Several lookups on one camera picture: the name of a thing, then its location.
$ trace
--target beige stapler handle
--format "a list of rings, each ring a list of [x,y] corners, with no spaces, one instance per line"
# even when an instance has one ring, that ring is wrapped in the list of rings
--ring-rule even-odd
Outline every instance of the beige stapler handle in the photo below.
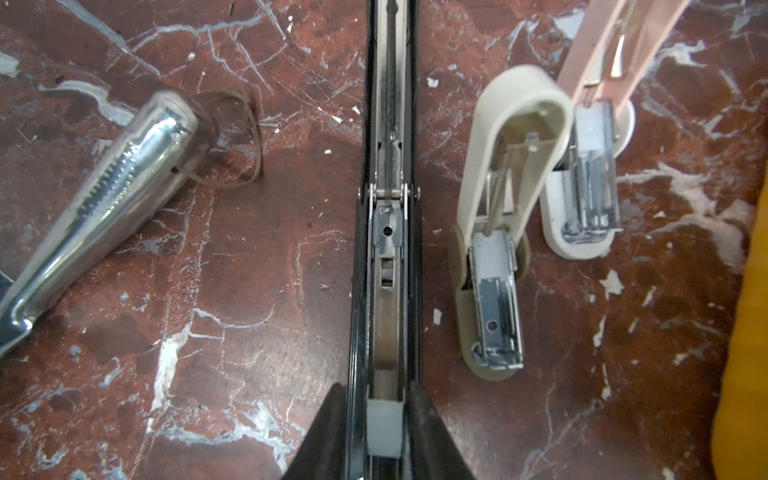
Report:
[[[523,147],[533,153],[526,155],[523,164],[512,167],[514,205],[503,220],[513,243],[520,244],[546,175],[568,146],[572,124],[571,99],[539,67],[510,68],[488,85],[475,108],[458,196],[458,226],[464,245],[472,244],[478,206],[494,155],[503,148]],[[533,139],[526,137],[531,132],[535,132]]]
[[[618,118],[689,1],[591,0],[558,85],[578,104],[596,71],[589,95],[610,100]]]

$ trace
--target red marble tabletop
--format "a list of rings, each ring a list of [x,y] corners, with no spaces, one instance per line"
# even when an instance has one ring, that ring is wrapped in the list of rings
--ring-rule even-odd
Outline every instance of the red marble tabletop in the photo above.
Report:
[[[476,99],[514,65],[556,75],[583,8],[422,1],[425,387],[478,478],[712,478],[765,170],[762,2],[694,0],[665,42],[633,96],[609,255],[556,257],[534,212],[525,368],[488,383],[458,354],[446,239]],[[0,362],[0,477],[279,478],[346,381],[365,41],[362,1],[0,0],[11,276],[163,86],[249,85],[265,164],[239,190],[186,186]],[[219,155],[248,167],[227,125]]]

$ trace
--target pink stapler handle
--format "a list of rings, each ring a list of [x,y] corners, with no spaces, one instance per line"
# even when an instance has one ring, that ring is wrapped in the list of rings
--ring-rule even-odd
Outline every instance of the pink stapler handle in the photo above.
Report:
[[[618,117],[689,1],[592,0],[558,85],[574,104],[580,103],[590,72],[601,62],[601,81],[590,94],[594,100],[610,100]]]

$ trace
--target yellow cloth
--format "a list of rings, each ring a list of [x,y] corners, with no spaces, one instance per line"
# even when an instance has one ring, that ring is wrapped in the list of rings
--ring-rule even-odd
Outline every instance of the yellow cloth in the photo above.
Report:
[[[768,182],[744,269],[712,461],[718,480],[768,480]]]

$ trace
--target shiny metal handle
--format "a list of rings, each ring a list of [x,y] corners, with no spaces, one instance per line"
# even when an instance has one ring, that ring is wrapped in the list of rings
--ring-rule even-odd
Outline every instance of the shiny metal handle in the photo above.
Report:
[[[187,179],[217,139],[210,115],[176,91],[157,92],[104,152],[0,302],[0,357],[69,286],[128,238]]]

